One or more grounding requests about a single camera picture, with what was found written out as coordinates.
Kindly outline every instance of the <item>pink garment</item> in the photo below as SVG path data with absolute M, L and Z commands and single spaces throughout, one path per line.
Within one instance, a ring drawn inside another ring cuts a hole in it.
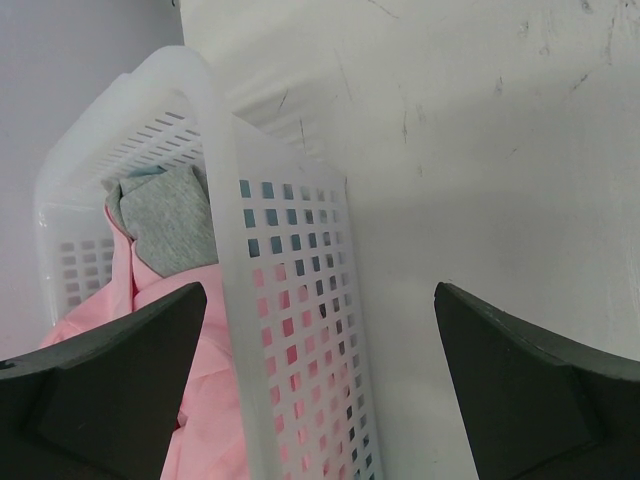
M 192 282 L 207 293 L 202 333 L 171 438 L 161 480 L 249 479 L 238 389 L 218 265 L 161 278 L 107 219 L 114 237 L 113 280 L 60 320 L 46 347 L 134 312 Z

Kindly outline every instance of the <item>white plastic basket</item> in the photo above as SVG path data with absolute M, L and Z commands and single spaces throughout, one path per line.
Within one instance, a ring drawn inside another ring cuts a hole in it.
M 111 278 L 101 180 L 185 163 L 209 180 L 252 478 L 382 479 L 345 179 L 233 117 L 186 47 L 118 78 L 47 158 L 52 323 Z

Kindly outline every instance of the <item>pink fabric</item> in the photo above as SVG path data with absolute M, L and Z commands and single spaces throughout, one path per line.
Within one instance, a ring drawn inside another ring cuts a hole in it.
M 222 297 L 220 267 L 200 267 L 161 278 L 135 254 L 135 244 L 113 231 L 113 280 L 56 324 L 46 347 L 104 325 L 192 282 L 207 293 L 202 333 L 161 480 L 249 479 L 238 389 Z

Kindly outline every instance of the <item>white surface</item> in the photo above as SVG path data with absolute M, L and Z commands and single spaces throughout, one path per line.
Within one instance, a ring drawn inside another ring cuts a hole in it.
M 207 171 L 253 478 L 382 479 L 345 179 L 232 119 L 187 48 L 121 76 L 47 156 L 35 220 L 51 318 L 111 277 L 101 181 L 185 164 Z
M 348 178 L 388 478 L 476 478 L 438 281 L 640 358 L 635 0 L 184 0 L 183 13 L 234 112 Z
M 118 74 L 182 43 L 177 10 L 170 0 L 0 2 L 0 358 L 35 349 L 51 328 L 32 206 L 47 151 Z

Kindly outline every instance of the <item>laundry basket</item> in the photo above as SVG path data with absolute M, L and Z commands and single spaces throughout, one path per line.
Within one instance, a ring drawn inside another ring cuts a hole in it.
M 254 479 L 382 479 L 345 178 L 233 117 L 204 60 L 166 47 L 119 77 L 36 186 L 51 322 L 111 279 L 101 181 L 206 168 Z

